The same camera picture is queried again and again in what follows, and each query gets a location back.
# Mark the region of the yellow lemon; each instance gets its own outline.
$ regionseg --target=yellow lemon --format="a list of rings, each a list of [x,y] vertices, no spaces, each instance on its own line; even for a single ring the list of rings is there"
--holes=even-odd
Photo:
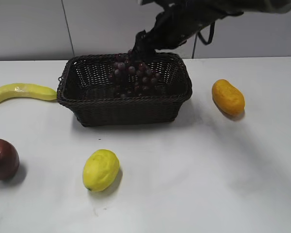
[[[230,116],[238,116],[244,111],[243,94],[227,80],[220,79],[212,87],[212,98],[217,106]]]
[[[97,150],[86,161],[83,169],[83,184],[94,192],[103,191],[115,180],[120,162],[112,151]]]

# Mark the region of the white wall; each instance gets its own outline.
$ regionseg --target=white wall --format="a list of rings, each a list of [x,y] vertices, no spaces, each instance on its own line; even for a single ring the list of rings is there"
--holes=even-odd
[[[72,57],[60,0],[0,0],[0,60]]]
[[[64,0],[64,5],[76,55],[127,52],[137,32],[150,30],[162,11],[135,0]],[[193,44],[191,39],[175,52],[191,57]]]
[[[291,12],[284,15],[246,13],[218,20],[212,44],[198,43],[195,56],[291,56]]]
[[[149,30],[162,9],[136,0],[0,0],[0,60],[69,59],[125,52],[137,32]],[[193,38],[173,52],[190,58]],[[291,12],[245,14],[219,20],[213,44],[195,57],[291,56]]]

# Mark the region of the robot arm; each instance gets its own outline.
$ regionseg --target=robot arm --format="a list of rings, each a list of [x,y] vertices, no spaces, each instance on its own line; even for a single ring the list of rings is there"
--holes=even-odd
[[[291,10],[291,0],[139,0],[141,5],[151,2],[156,2],[164,11],[156,16],[151,31],[136,35],[133,49],[136,54],[175,49],[203,28],[214,26],[216,20],[227,16],[240,16],[244,12],[286,13]]]

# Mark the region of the basket rim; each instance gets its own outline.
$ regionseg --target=basket rim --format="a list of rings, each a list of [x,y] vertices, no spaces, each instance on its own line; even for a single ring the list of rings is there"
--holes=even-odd
[[[192,91],[192,81],[188,75],[186,66],[183,62],[183,60],[180,58],[180,56],[176,53],[172,52],[157,52],[156,54],[159,55],[172,55],[176,58],[178,58],[181,62],[182,69],[185,72],[186,76],[186,81],[187,81],[187,90],[186,92],[179,94],[179,95],[164,95],[164,96],[143,96],[143,97],[127,97],[125,99],[122,98],[104,98],[104,99],[95,99],[95,100],[75,100],[75,99],[68,99],[64,96],[64,90],[65,90],[65,85],[67,81],[67,76],[69,73],[69,70],[71,66],[73,65],[74,62],[78,60],[83,60],[83,59],[97,59],[100,57],[114,57],[116,54],[97,54],[97,55],[82,55],[82,56],[76,56],[71,58],[70,60],[67,61],[64,71],[61,75],[61,77],[58,78],[59,80],[59,85],[57,88],[57,101],[64,103],[64,102],[69,102],[69,103],[75,103],[75,104],[106,104],[106,103],[112,103],[112,104],[125,104],[125,103],[154,103],[154,102],[185,102],[187,101],[193,94]]]

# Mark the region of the wall seam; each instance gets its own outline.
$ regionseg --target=wall seam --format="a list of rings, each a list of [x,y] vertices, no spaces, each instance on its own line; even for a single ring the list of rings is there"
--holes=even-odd
[[[67,15],[66,15],[66,10],[65,10],[65,6],[64,6],[64,1],[61,0],[61,2],[62,2],[62,7],[63,7],[64,15],[65,15],[65,21],[66,21],[66,26],[67,26],[68,34],[69,34],[69,40],[70,40],[70,45],[71,45],[71,49],[72,49],[72,54],[75,57],[73,43],[72,43],[72,38],[71,38],[70,29],[69,29],[68,20],[67,20]]]

